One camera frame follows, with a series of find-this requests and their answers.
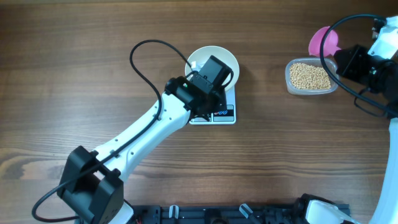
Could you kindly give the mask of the pink measuring scoop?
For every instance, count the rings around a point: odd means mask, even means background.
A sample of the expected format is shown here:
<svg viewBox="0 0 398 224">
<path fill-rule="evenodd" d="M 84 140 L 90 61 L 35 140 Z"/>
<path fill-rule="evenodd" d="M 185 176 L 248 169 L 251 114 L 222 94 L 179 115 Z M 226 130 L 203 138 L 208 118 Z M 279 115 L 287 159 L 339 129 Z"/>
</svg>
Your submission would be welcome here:
<svg viewBox="0 0 398 224">
<path fill-rule="evenodd" d="M 309 55 L 315 57 L 320 56 L 321 41 L 328 29 L 329 26 L 322 27 L 313 35 L 308 45 Z M 338 47 L 338 34 L 334 30 L 331 30 L 330 33 L 327 35 L 325 42 L 323 44 L 323 54 L 325 57 L 329 55 L 334 56 L 337 50 L 340 50 L 340 48 Z"/>
</svg>

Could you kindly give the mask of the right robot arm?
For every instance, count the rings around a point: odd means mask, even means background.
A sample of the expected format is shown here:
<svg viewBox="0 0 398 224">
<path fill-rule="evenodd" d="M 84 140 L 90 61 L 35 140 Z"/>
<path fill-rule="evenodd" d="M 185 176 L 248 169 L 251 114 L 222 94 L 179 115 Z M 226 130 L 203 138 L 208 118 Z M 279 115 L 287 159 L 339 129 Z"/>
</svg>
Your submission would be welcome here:
<svg viewBox="0 0 398 224">
<path fill-rule="evenodd" d="M 292 173 L 332 199 L 343 199 L 358 218 L 397 223 L 397 120 L 372 118 L 348 96 L 298 96 Z"/>
</svg>

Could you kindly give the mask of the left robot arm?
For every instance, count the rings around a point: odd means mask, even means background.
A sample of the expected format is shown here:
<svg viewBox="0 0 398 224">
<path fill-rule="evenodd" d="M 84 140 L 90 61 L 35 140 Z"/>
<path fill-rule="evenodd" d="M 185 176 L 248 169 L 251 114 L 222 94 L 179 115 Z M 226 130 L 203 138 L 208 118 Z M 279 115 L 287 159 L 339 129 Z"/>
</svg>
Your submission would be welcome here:
<svg viewBox="0 0 398 224">
<path fill-rule="evenodd" d="M 191 54 L 199 70 L 171 78 L 159 100 L 128 127 L 92 151 L 78 146 L 68 156 L 57 195 L 83 223 L 127 223 L 134 215 L 124 200 L 124 182 L 158 144 L 190 120 L 223 111 L 225 94 L 237 82 L 234 55 Z"/>
</svg>

